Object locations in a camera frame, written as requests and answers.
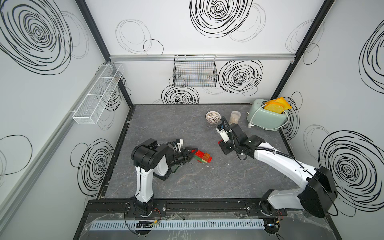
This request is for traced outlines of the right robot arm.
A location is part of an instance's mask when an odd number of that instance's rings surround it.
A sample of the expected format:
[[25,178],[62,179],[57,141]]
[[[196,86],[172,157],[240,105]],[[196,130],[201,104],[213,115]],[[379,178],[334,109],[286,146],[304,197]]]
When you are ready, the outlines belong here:
[[218,144],[225,155],[234,152],[241,161],[255,159],[263,162],[298,186],[291,190],[268,190],[258,205],[265,216],[283,209],[297,209],[324,218],[334,205],[338,192],[331,171],[327,168],[304,164],[256,135],[247,136],[238,124],[230,124],[226,118],[222,118],[217,132],[222,137]]

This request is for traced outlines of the red large lego brick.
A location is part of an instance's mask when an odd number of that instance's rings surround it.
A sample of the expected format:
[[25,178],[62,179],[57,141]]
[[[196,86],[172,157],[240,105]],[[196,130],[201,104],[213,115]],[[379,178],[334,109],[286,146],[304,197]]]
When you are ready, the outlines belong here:
[[197,151],[195,152],[195,156],[199,159],[203,159],[204,158],[204,155],[205,153],[201,152],[201,151]]

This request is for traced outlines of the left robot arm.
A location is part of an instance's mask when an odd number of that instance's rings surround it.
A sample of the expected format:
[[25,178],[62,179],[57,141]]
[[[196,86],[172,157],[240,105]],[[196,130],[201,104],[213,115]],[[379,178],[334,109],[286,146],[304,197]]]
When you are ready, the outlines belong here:
[[182,165],[189,163],[198,150],[185,147],[182,139],[159,144],[149,138],[137,145],[131,154],[137,173],[137,190],[131,198],[131,210],[143,217],[150,216],[154,208],[153,178],[166,181]]

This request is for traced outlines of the orange lego brick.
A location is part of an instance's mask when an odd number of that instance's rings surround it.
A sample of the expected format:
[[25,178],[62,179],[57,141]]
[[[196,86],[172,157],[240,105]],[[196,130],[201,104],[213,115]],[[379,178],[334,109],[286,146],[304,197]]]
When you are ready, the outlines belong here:
[[204,155],[203,155],[203,159],[205,160],[205,161],[208,161],[209,159],[210,159],[210,154],[208,154],[208,153],[204,153]]

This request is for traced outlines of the green lego brick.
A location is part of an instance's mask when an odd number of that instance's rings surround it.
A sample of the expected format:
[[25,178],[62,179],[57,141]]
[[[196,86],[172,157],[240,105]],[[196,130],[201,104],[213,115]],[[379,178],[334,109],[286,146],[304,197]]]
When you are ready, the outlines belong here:
[[198,162],[200,162],[200,163],[208,163],[208,162],[206,162],[205,160],[202,160],[202,159],[200,159],[200,158],[198,158],[198,157],[195,157],[195,159],[196,159]]

